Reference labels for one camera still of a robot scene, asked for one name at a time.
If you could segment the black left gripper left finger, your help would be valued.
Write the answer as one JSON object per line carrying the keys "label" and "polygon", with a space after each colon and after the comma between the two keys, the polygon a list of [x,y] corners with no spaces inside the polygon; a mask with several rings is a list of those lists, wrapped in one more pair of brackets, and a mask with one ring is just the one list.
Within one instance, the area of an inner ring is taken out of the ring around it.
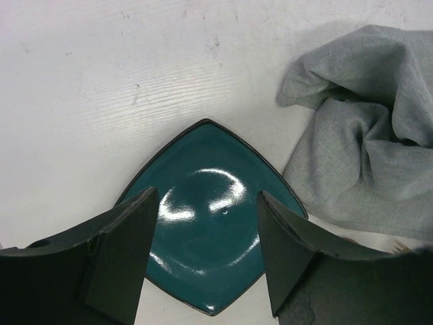
{"label": "black left gripper left finger", "polygon": [[1,250],[2,324],[133,324],[158,216],[148,188],[26,248]]}

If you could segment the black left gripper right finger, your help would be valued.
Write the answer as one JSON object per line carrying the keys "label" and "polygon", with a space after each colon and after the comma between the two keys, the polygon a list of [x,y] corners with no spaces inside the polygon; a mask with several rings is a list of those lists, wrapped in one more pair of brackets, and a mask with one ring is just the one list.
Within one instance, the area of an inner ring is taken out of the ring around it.
{"label": "black left gripper right finger", "polygon": [[431,324],[432,249],[385,253],[257,197],[271,312],[280,324]]}

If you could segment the grey cloth placemat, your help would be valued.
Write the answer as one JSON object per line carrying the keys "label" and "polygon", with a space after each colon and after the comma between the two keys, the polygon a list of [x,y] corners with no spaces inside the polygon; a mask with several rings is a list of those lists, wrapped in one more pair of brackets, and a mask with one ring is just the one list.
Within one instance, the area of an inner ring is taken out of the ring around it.
{"label": "grey cloth placemat", "polygon": [[432,32],[367,25],[301,55],[277,103],[314,114],[283,173],[341,228],[432,239]]}

